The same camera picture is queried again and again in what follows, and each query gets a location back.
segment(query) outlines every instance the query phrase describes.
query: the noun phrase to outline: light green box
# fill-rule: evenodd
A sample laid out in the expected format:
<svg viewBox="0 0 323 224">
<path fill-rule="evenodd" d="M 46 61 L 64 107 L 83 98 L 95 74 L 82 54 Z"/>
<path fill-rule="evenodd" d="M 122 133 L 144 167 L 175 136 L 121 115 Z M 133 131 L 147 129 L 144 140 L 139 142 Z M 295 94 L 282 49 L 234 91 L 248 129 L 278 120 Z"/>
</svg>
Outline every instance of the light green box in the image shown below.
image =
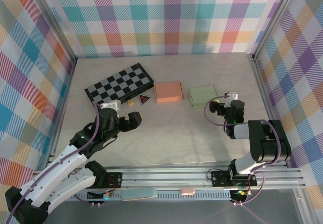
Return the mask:
<svg viewBox="0 0 323 224">
<path fill-rule="evenodd" d="M 193 109 L 205 107 L 206 103 L 218 96 L 214 85 L 201 86 L 188 90 Z"/>
</svg>

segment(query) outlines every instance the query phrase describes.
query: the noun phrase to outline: pink box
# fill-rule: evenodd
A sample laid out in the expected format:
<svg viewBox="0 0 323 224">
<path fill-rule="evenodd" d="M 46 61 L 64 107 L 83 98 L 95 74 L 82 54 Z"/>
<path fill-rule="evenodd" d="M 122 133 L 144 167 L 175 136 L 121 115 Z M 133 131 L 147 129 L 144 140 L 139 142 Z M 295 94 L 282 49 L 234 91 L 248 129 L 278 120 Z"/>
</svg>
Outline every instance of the pink box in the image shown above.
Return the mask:
<svg viewBox="0 0 323 224">
<path fill-rule="evenodd" d="M 157 103 L 179 101 L 184 98 L 181 81 L 155 83 Z"/>
</svg>

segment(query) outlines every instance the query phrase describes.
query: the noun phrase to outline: small red triangle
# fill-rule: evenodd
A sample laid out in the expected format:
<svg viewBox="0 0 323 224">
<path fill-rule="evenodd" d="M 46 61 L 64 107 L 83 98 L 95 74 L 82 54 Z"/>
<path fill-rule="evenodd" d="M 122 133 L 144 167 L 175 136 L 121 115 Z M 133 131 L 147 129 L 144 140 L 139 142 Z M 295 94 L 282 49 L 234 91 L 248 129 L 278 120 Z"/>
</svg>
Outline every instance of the small red triangle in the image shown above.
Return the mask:
<svg viewBox="0 0 323 224">
<path fill-rule="evenodd" d="M 144 104 L 149 99 L 150 99 L 150 96 L 140 95 L 141 104 Z"/>
</svg>

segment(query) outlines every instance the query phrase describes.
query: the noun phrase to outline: folding chess board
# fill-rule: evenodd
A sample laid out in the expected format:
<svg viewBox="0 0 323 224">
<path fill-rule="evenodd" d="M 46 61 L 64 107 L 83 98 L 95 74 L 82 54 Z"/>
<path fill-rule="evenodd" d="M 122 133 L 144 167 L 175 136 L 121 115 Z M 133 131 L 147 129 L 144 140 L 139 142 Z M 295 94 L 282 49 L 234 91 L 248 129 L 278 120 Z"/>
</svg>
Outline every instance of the folding chess board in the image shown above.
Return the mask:
<svg viewBox="0 0 323 224">
<path fill-rule="evenodd" d="M 126 102 L 153 87 L 154 81 L 137 63 L 85 89 L 91 101 L 98 104 L 118 99 Z"/>
</svg>

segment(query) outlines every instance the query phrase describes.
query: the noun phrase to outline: white table surface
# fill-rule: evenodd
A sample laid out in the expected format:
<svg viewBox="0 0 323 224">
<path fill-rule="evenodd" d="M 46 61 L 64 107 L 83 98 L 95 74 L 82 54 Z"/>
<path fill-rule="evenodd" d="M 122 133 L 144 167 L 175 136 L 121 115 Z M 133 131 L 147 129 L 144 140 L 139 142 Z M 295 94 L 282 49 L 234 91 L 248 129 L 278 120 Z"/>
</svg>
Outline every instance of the white table surface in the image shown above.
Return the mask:
<svg viewBox="0 0 323 224">
<path fill-rule="evenodd" d="M 94 154 L 103 166 L 148 165 L 229 161 L 249 151 L 248 140 L 231 140 L 222 127 L 210 124 L 203 109 L 192 109 L 188 89 L 215 85 L 219 95 L 237 91 L 245 102 L 245 121 L 267 119 L 255 78 L 244 53 L 166 55 L 127 58 L 81 58 L 71 84 L 56 155 L 87 123 L 93 122 L 95 111 L 84 89 L 133 64 L 140 62 L 155 82 L 180 80 L 184 100 L 156 103 L 154 88 L 143 95 L 151 96 L 141 105 L 122 104 L 120 116 L 139 111 L 141 125 L 131 132 L 120 133 L 116 142 Z M 216 122 L 224 119 L 210 114 Z"/>
</svg>

